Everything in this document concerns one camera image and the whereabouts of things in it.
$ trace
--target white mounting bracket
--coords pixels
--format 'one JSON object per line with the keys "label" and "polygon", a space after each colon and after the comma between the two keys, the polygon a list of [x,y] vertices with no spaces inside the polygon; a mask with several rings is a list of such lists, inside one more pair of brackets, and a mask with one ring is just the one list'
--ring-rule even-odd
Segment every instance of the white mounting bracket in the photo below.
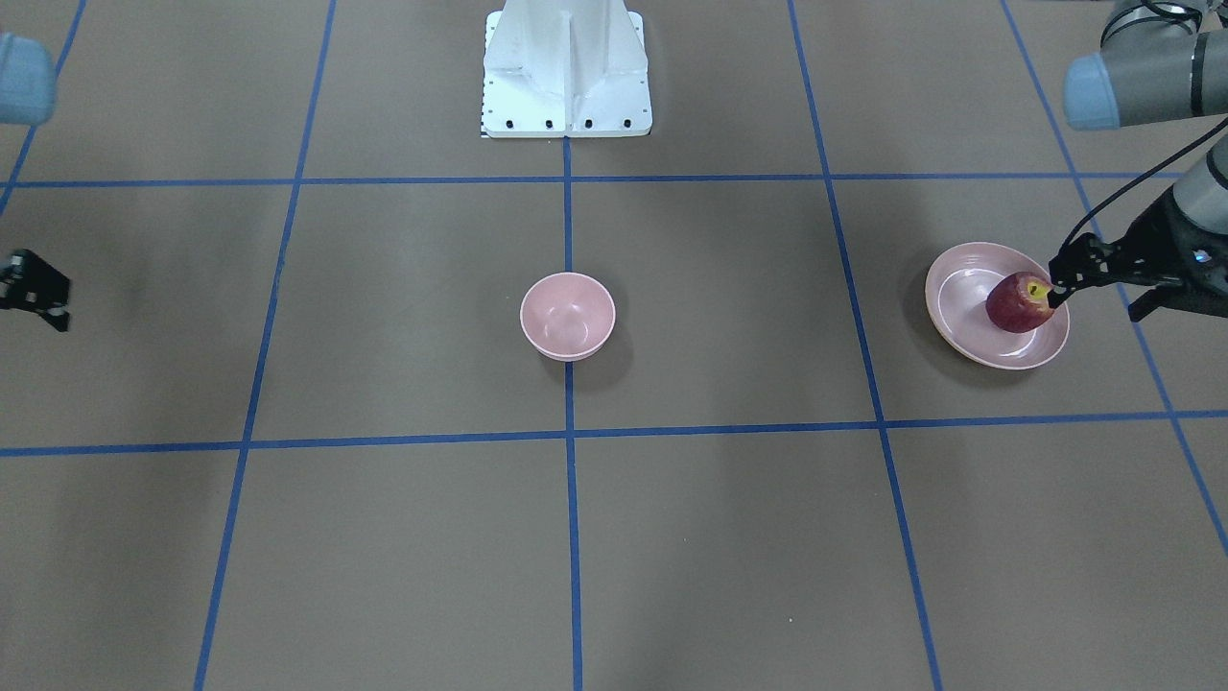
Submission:
{"label": "white mounting bracket", "polygon": [[623,0],[507,0],[486,17],[481,133],[640,136],[652,129],[643,17]]}

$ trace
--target bowl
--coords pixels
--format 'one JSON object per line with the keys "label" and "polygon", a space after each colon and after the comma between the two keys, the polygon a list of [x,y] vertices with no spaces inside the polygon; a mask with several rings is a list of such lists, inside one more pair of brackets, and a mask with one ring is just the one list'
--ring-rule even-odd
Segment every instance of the bowl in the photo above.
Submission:
{"label": "bowl", "polygon": [[597,279],[575,271],[548,275],[521,301],[521,328],[533,347],[562,363],[582,361],[614,330],[614,298]]}
{"label": "bowl", "polygon": [[1022,270],[1049,277],[1049,271],[1023,252],[993,242],[957,244],[933,260],[925,281],[926,306],[935,328],[952,349],[1003,371],[1039,368],[1057,357],[1071,330],[1066,304],[1027,333],[993,325],[985,311],[990,290]]}

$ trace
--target apple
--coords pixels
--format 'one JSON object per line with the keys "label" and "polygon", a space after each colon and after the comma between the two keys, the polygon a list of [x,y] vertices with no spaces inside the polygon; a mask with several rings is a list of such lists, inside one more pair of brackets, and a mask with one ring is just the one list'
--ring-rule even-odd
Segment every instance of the apple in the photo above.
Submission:
{"label": "apple", "polygon": [[1016,271],[1003,277],[985,298],[985,311],[993,325],[1011,333],[1027,333],[1049,320],[1049,291],[1054,284],[1033,271]]}

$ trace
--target black band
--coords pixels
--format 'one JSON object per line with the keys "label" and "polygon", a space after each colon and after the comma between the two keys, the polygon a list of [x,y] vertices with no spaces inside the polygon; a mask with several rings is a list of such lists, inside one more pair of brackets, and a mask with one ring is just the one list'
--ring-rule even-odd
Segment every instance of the black band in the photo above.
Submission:
{"label": "black band", "polygon": [[1194,43],[1194,63],[1190,65],[1190,112],[1202,115],[1202,63],[1207,59],[1207,33],[1200,33]]}
{"label": "black band", "polygon": [[1211,171],[1211,177],[1216,178],[1216,182],[1219,183],[1219,187],[1228,189],[1228,176],[1224,176],[1224,172],[1219,169],[1218,164],[1216,164],[1214,149],[1207,151],[1207,169]]}

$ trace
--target plate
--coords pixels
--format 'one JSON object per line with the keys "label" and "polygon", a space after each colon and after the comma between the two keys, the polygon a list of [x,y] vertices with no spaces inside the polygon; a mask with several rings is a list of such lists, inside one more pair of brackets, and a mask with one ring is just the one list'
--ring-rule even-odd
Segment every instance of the plate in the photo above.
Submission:
{"label": "plate", "polygon": [[1057,357],[1071,331],[1066,304],[1028,333],[1002,330],[985,311],[990,290],[1022,270],[1049,277],[1049,271],[1023,252],[993,242],[957,244],[933,260],[925,280],[925,301],[935,328],[955,351],[1003,371],[1039,368]]}

